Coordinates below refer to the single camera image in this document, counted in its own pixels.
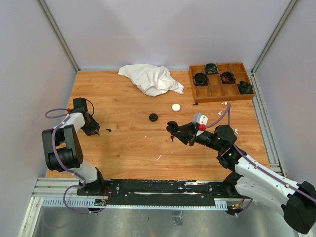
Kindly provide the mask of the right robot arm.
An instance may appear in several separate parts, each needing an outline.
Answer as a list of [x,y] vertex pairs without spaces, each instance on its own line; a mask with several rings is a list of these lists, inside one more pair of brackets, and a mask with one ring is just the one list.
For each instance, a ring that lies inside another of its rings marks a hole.
[[301,234],[316,223],[316,189],[304,181],[298,183],[265,167],[235,145],[237,137],[229,125],[208,132],[204,124],[190,122],[179,126],[170,121],[167,131],[185,145],[201,144],[217,151],[220,165],[231,173],[225,179],[224,193],[254,199],[279,213],[285,222]]

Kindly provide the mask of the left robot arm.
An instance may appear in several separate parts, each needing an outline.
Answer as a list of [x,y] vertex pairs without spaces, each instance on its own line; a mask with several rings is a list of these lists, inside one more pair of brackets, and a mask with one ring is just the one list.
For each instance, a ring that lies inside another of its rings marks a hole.
[[64,119],[54,128],[44,130],[41,137],[47,168],[51,171],[68,172],[77,177],[78,195],[98,196],[105,191],[106,183],[99,169],[84,160],[77,136],[79,130],[87,136],[99,134],[100,125],[93,118],[94,112],[88,111],[88,103],[91,102],[79,97],[73,100],[72,109],[65,109],[65,114],[48,115],[60,108],[47,111],[45,117],[48,119]]

